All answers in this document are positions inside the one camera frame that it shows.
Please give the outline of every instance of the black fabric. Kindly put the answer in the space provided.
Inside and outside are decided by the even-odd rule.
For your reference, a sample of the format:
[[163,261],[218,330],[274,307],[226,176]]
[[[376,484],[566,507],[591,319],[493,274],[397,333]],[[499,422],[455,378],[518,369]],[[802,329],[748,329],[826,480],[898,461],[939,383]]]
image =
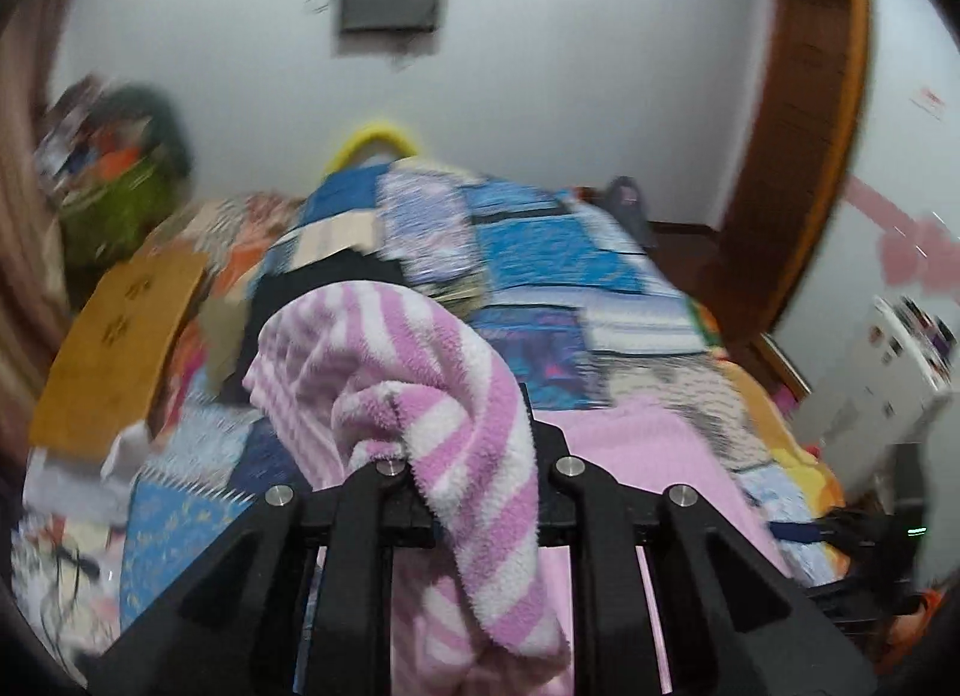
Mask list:
[[267,274],[260,279],[251,300],[250,317],[243,331],[236,369],[224,381],[219,400],[227,404],[250,403],[250,394],[243,386],[243,378],[256,357],[257,340],[270,317],[311,290],[334,282],[357,280],[387,282],[403,287],[407,284],[400,262],[381,260],[375,254],[361,254],[356,250],[343,250],[308,266],[287,271],[286,274]]

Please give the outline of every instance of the wooden floor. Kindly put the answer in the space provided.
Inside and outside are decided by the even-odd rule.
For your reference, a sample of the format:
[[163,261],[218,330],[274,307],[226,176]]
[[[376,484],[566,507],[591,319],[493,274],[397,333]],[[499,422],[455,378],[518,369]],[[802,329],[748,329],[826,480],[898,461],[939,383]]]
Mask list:
[[673,231],[655,234],[658,246],[649,251],[654,263],[674,286],[710,309],[731,360],[742,365],[767,392],[776,392],[782,381],[750,346],[760,333],[763,301],[749,271],[737,277],[713,236]]

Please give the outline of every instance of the white appliance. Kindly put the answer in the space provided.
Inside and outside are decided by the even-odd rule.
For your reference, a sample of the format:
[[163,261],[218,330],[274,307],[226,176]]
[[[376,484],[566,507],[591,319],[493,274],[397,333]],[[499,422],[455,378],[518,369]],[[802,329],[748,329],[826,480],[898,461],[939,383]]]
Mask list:
[[848,501],[882,485],[890,447],[925,440],[952,400],[949,369],[909,317],[874,298],[847,354],[790,419],[801,445],[819,445]]

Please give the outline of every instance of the blue fabric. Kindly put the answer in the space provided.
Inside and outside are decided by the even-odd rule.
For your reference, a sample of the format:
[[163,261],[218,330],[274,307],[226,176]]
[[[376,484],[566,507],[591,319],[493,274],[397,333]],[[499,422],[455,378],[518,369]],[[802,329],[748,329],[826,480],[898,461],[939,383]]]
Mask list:
[[642,293],[640,276],[616,252],[599,250],[577,218],[508,218],[475,226],[493,290],[525,285]]
[[592,352],[686,355],[707,351],[685,298],[612,293],[596,287],[512,287],[491,293],[491,305],[577,309]]
[[767,527],[770,529],[770,535],[780,541],[813,544],[827,539],[817,523],[784,523],[771,520],[767,523]]
[[251,504],[141,477],[120,571],[120,629],[130,624]]
[[389,165],[371,165],[330,173],[306,199],[296,227],[352,209],[376,208],[376,182],[388,170]]
[[309,493],[309,483],[296,467],[277,431],[267,418],[262,418],[251,427],[243,455],[240,456],[227,487],[250,495],[266,493],[273,485],[290,485],[294,490]]
[[485,216],[502,212],[537,211],[556,209],[565,214],[566,209],[552,194],[536,187],[515,184],[512,181],[491,179],[483,184],[461,187],[469,212]]
[[472,327],[527,386],[535,409],[592,409],[602,401],[575,309],[491,306],[473,314]]

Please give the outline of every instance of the pink and white striped towel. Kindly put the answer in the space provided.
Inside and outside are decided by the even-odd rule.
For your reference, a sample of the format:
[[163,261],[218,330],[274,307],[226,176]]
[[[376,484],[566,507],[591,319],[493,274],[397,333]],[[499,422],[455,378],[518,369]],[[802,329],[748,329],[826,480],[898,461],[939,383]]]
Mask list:
[[455,567],[443,548],[395,560],[396,692],[452,691],[491,641],[542,682],[565,669],[530,423],[483,338],[414,290],[331,284],[271,317],[244,385],[314,488],[404,456],[445,529]]

